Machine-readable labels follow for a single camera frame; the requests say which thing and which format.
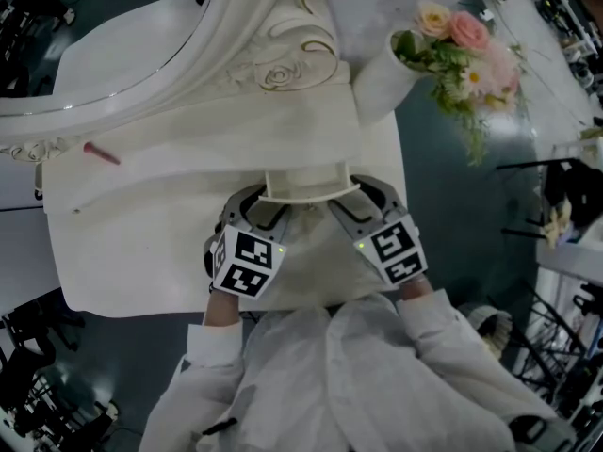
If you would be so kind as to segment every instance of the hand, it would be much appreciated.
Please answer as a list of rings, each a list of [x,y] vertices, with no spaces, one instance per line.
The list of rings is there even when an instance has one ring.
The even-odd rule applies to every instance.
[[[416,275],[409,282],[403,283],[400,288],[400,297],[404,301],[430,295],[433,293],[432,284],[427,277],[421,273]]]
[[[230,327],[238,323],[238,296],[214,290],[205,312],[205,327]]]

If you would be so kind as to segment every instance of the white sleeve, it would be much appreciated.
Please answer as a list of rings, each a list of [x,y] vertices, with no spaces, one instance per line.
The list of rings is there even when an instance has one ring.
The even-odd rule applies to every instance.
[[[419,359],[461,395],[509,424],[520,415],[556,418],[534,392],[505,370],[452,308],[444,290],[397,303]]]
[[[192,434],[213,426],[243,377],[243,326],[188,327],[187,355],[147,421],[139,452],[183,452]]]

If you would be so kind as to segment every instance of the mirror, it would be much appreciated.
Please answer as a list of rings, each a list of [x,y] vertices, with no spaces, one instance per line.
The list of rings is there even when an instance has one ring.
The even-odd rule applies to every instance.
[[[110,98],[143,82],[184,46],[209,0],[0,0],[0,97],[19,113]],[[61,94],[69,94],[60,99]],[[10,115],[2,106],[0,115]]]

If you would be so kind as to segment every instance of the red pen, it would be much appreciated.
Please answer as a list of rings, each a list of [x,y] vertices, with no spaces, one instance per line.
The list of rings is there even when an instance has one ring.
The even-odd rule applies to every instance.
[[[84,144],[84,153],[94,154],[97,157],[100,157],[101,159],[105,160],[106,162],[110,162],[111,164],[115,164],[116,166],[119,166],[121,164],[119,159],[113,157],[110,153],[107,153],[102,149],[97,148],[91,142],[87,142],[86,144]]]

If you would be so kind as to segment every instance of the white vase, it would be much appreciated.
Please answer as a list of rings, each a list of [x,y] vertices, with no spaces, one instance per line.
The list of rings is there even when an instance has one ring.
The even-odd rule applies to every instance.
[[[392,50],[390,33],[381,52],[372,58],[352,83],[358,120],[362,126],[382,120],[406,98],[424,74],[400,62]]]

